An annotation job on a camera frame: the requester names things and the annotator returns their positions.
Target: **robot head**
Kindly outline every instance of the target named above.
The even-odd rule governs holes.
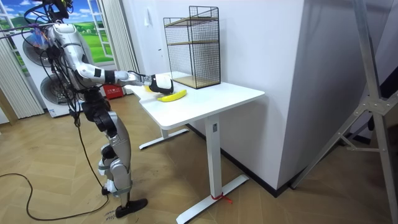
[[[40,8],[44,9],[44,14],[49,22],[61,21],[62,19],[68,19],[68,9],[73,10],[72,0],[33,0],[41,2],[38,6],[33,7],[25,12],[24,17]]]

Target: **white curtain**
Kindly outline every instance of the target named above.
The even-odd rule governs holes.
[[[0,88],[18,118],[44,113],[6,39],[0,40]]]
[[[121,1],[100,0],[99,3],[104,15],[106,29],[111,37],[110,44],[117,69],[139,72]],[[124,90],[127,94],[132,93],[131,90]]]

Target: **desk leg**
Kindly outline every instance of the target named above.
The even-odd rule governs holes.
[[[183,224],[197,216],[217,200],[213,199],[221,194],[228,194],[239,185],[249,180],[249,177],[242,174],[224,187],[221,183],[221,152],[220,152],[220,124],[218,114],[205,118],[207,159],[209,165],[210,194],[193,207],[189,208],[177,217],[177,223]]]
[[[171,133],[171,134],[169,134],[167,130],[160,129],[160,131],[162,132],[162,137],[161,138],[158,138],[158,139],[152,140],[150,142],[144,143],[144,144],[139,146],[139,149],[145,149],[145,148],[147,148],[147,147],[149,147],[151,145],[160,143],[160,142],[162,142],[162,141],[164,141],[166,139],[178,136],[178,135],[180,135],[182,133],[186,133],[189,130],[185,128],[185,129],[181,129],[181,130],[176,131],[176,132]]]

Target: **red box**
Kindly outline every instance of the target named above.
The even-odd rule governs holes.
[[[104,85],[103,88],[107,99],[113,99],[123,96],[123,90],[120,86]]]

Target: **parquet floor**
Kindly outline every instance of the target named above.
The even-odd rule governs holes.
[[[119,205],[111,197],[104,209],[90,215],[52,223],[175,223],[178,214],[209,195],[206,144],[190,131],[145,151],[138,145],[160,137],[157,125],[133,95],[111,100],[130,132],[132,142],[132,198],[146,197],[148,206],[121,219],[112,217]],[[93,123],[82,116],[83,140],[96,167],[106,143]],[[34,186],[31,213],[54,218],[99,207],[100,195],[76,128],[69,116],[48,114],[0,126],[0,174],[19,172]],[[222,157],[223,183],[242,172]],[[25,213],[29,186],[21,177],[0,179],[0,223],[38,223]],[[379,156],[338,148],[297,190],[274,198],[250,180],[203,212],[191,223],[390,223]]]

